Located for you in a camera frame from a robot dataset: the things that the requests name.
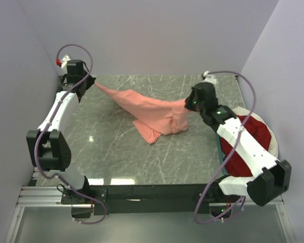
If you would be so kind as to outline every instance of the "purple hose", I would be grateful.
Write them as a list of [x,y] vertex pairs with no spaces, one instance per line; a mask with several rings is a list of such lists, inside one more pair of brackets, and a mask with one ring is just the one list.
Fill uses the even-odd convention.
[[[253,88],[251,82],[245,76],[243,76],[242,74],[237,73],[237,72],[233,72],[233,71],[215,71],[215,72],[209,72],[209,74],[216,74],[216,73],[231,73],[231,74],[240,76],[250,86],[251,92],[253,94],[253,104],[252,104],[252,107],[251,107],[251,110],[250,110],[249,114],[242,121],[241,126],[244,126],[245,123],[249,120],[250,115],[253,113],[254,108],[255,108],[255,104],[256,104],[256,95],[255,95],[255,91],[254,91],[254,88]],[[199,208],[200,208],[200,206],[202,204],[202,201],[203,201],[203,199],[204,199],[204,197],[205,197],[208,189],[212,185],[213,181],[216,179],[216,176],[221,172],[221,170],[223,169],[223,167],[227,164],[227,162],[230,160],[230,158],[234,154],[234,152],[235,152],[235,150],[236,150],[236,148],[237,148],[237,146],[238,146],[238,144],[240,142],[242,131],[243,130],[239,130],[237,140],[236,140],[236,142],[235,142],[232,150],[229,152],[228,156],[225,158],[225,160],[223,161],[223,163],[221,164],[221,166],[218,168],[218,170],[215,172],[215,174],[213,175],[213,177],[209,180],[209,182],[207,183],[207,185],[206,185],[206,187],[205,187],[205,189],[204,189],[201,197],[198,200],[198,203],[197,203],[197,206],[196,206],[196,209],[195,209],[195,212],[194,212],[195,222],[198,223],[198,224],[207,224],[207,223],[215,221],[216,219],[221,218],[228,211],[230,211],[233,207],[235,207],[239,203],[239,201],[241,201],[241,200],[242,200],[242,204],[241,204],[240,208],[238,209],[238,211],[233,216],[230,216],[226,220],[234,217],[241,210],[241,208],[243,207],[243,204],[245,202],[245,197],[242,196],[242,197],[239,198],[239,200],[237,200],[234,204],[232,204],[227,210],[225,210],[220,215],[218,215],[218,216],[216,216],[216,217],[214,217],[214,218],[212,218],[210,220],[207,220],[207,221],[201,221],[201,220],[198,219],[198,211],[199,211]]]
[[76,88],[77,86],[81,85],[86,79],[87,77],[90,75],[91,71],[92,71],[92,67],[93,67],[93,59],[92,59],[92,56],[90,54],[90,52],[80,46],[80,45],[77,45],[77,44],[67,44],[65,46],[62,46],[61,49],[57,52],[57,55],[56,55],[56,59],[59,58],[59,55],[60,55],[60,52],[66,48],[66,47],[69,47],[69,46],[74,46],[74,47],[79,47],[81,48],[82,50],[84,50],[90,57],[90,68],[88,70],[88,73],[86,74],[86,76],[84,76],[83,79],[81,79],[78,83],[74,84],[67,92],[65,92],[65,94],[61,97],[60,101],[57,103],[57,106],[55,108],[55,110],[53,111],[53,114],[51,116],[51,118],[49,119],[49,121],[47,122],[46,126],[44,127],[44,129],[41,131],[39,137],[37,138],[36,140],[36,143],[35,143],[35,149],[34,149],[34,157],[35,157],[35,163],[36,163],[36,166],[39,170],[39,172],[46,178],[46,179],[53,179],[55,176],[57,176],[66,186],[70,187],[70,189],[75,192],[77,195],[81,196],[81,197],[84,197],[84,198],[87,198],[89,200],[92,200],[92,201],[95,201],[96,203],[99,203],[103,209],[104,209],[104,215],[97,221],[94,221],[94,222],[83,222],[83,221],[80,221],[79,219],[75,219],[75,221],[79,222],[79,223],[82,223],[82,224],[96,224],[96,223],[99,223],[101,222],[102,220],[104,220],[104,218],[106,217],[107,215],[107,208],[106,206],[99,200],[93,198],[93,197],[90,197],[90,196],[87,196],[87,195],[84,195],[80,192],[78,192],[74,187],[72,187],[61,175],[59,175],[58,173],[52,175],[52,176],[48,176],[45,174],[45,172],[43,171],[41,165],[40,165],[40,162],[39,162],[39,146],[40,146],[40,141],[44,135],[44,133],[48,130],[48,128],[50,127],[50,124],[52,123],[57,111],[59,110],[63,100],[65,99],[65,97],[74,89]]

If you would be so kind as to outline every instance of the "purple cable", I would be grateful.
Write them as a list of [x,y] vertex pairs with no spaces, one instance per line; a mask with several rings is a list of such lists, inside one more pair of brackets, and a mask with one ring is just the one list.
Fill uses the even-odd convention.
[[[252,107],[251,107],[251,110],[249,112],[249,114],[243,119],[242,121],[242,124],[241,126],[244,126],[245,123],[249,120],[249,117],[250,115],[253,113],[254,111],[254,108],[255,108],[255,104],[256,104],[256,95],[255,95],[255,90],[251,84],[251,82],[245,77],[243,76],[242,74],[238,73],[238,72],[234,72],[234,71],[215,71],[215,72],[209,72],[208,74],[216,74],[216,73],[231,73],[231,74],[234,74],[234,75],[237,75],[237,76],[240,76],[242,79],[244,79],[245,82],[247,82],[247,84],[249,85],[250,89],[251,89],[251,92],[252,92],[252,95],[253,95],[253,104],[252,104]],[[213,181],[216,179],[216,176],[221,172],[221,170],[223,169],[223,167],[227,164],[227,162],[230,160],[230,158],[232,157],[232,155],[234,154],[239,142],[240,142],[240,138],[241,138],[241,134],[242,134],[242,131],[243,130],[239,130],[239,133],[238,133],[238,137],[237,137],[237,140],[232,148],[232,150],[229,152],[228,156],[225,158],[225,160],[223,161],[223,163],[221,164],[221,166],[218,168],[218,170],[215,172],[215,174],[213,175],[213,177],[209,180],[209,182],[207,183],[201,197],[199,198],[198,200],[198,203],[197,203],[197,206],[195,208],[195,212],[194,212],[194,217],[195,217],[195,222],[198,223],[198,224],[207,224],[207,223],[210,223],[210,222],[213,222],[215,221],[216,219],[219,219],[221,218],[223,215],[225,215],[228,211],[230,211],[233,207],[235,207],[241,200],[242,200],[242,203],[241,203],[241,206],[240,208],[238,209],[238,211],[233,215],[233,216],[230,216],[229,218],[227,218],[226,220],[234,217],[237,213],[239,213],[239,211],[242,209],[243,207],[243,204],[245,202],[245,197],[242,196],[239,198],[239,200],[237,200],[234,204],[232,204],[228,209],[226,209],[223,213],[221,213],[220,215],[210,219],[210,220],[207,220],[207,221],[201,221],[198,219],[198,211],[199,211],[199,208],[202,204],[202,201],[208,191],[208,189],[210,188],[211,184],[213,183]]]
[[74,219],[75,221],[77,221],[77,222],[79,222],[79,223],[81,223],[81,224],[96,224],[96,223],[99,223],[99,222],[101,222],[102,220],[104,220],[104,218],[106,217],[106,215],[107,215],[107,208],[106,208],[106,206],[105,206],[101,201],[99,201],[99,200],[97,200],[97,199],[95,199],[95,198],[93,198],[93,197],[90,197],[90,196],[87,196],[87,195],[84,195],[84,194],[78,192],[74,187],[72,187],[72,186],[71,186],[71,185],[70,185],[70,184],[69,184],[61,175],[59,175],[58,173],[55,173],[55,174],[52,175],[52,176],[46,175],[45,172],[43,171],[41,165],[40,165],[40,162],[39,162],[39,154],[38,154],[38,152],[39,152],[40,141],[41,141],[41,139],[42,139],[44,133],[45,133],[45,132],[48,130],[48,128],[50,127],[50,124],[52,123],[52,121],[53,121],[53,119],[54,119],[54,117],[55,117],[57,111],[59,110],[59,108],[60,108],[60,106],[61,106],[61,104],[62,104],[62,102],[63,102],[63,100],[65,99],[65,97],[66,97],[74,88],[76,88],[77,86],[81,85],[81,84],[87,79],[87,77],[90,75],[90,73],[91,73],[91,71],[92,71],[92,67],[93,67],[93,58],[92,58],[90,52],[89,52],[86,48],[84,48],[84,47],[82,47],[82,46],[80,46],[80,45],[77,45],[77,44],[67,44],[67,45],[65,45],[65,46],[62,46],[61,49],[57,52],[56,59],[59,58],[60,52],[61,52],[64,48],[69,47],[69,46],[79,47],[79,48],[81,48],[82,50],[84,50],[84,51],[89,55],[89,57],[90,57],[90,68],[89,68],[89,70],[88,70],[88,73],[84,76],[84,78],[81,79],[78,83],[74,84],[67,92],[65,92],[65,94],[61,97],[60,101],[57,103],[57,106],[56,106],[55,110],[53,111],[53,114],[52,114],[51,118],[49,119],[49,121],[47,122],[46,126],[45,126],[44,129],[41,131],[39,137],[38,137],[37,140],[36,140],[35,149],[34,149],[34,157],[35,157],[35,163],[36,163],[36,166],[37,166],[39,172],[40,172],[46,179],[49,179],[49,180],[50,180],[50,179],[53,179],[55,176],[57,176],[57,177],[58,177],[58,178],[67,186],[67,187],[70,187],[70,189],[71,189],[73,192],[75,192],[76,194],[78,194],[78,195],[81,196],[81,197],[85,197],[85,198],[87,198],[87,199],[90,199],[90,200],[92,200],[92,201],[95,201],[96,203],[99,203],[99,204],[103,207],[103,209],[104,209],[104,215],[101,217],[101,219],[99,219],[99,220],[97,220],[97,221],[94,221],[94,222],[83,222],[83,221],[80,221],[79,219]]

